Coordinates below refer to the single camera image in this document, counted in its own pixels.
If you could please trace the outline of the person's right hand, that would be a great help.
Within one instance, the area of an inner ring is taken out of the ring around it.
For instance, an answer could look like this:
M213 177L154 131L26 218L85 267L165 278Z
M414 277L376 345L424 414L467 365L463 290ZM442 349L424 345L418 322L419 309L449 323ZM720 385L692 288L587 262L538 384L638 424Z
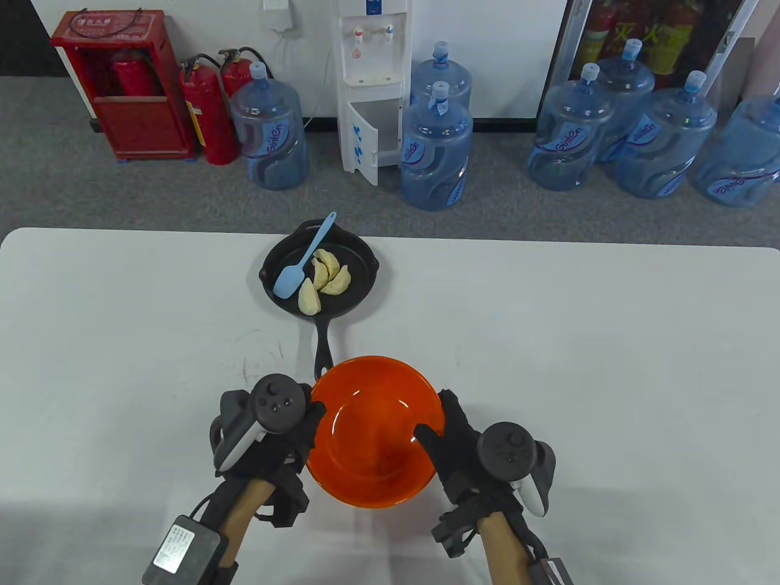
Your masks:
M465 552L478 522L501 512L509 522L511 534L531 557L542 558L547 549L529 529L523 506L512 488L485 471L478 459L480 433L471 427L459 399L449 389L441 390L438 398L445 414L443 434L426 424L417 424L413 432L433 463L447 499L454 505L453 510L440 516L440 523L432 529L434 540L449 557L457 558Z

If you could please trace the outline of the person's left hand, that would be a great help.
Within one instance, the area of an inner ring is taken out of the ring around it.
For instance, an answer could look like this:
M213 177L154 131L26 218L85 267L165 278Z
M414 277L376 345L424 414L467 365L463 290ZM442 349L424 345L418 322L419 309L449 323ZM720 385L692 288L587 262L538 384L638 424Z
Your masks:
M226 472L216 471L215 476L264 480L273 485L275 490L267 503L273 512L255 516L276 528L291 527L309 505L300 474L315 447L317 430L326 412L323 402L312 402L300 423L290 431L266 434L261 441L254 441L236 464Z

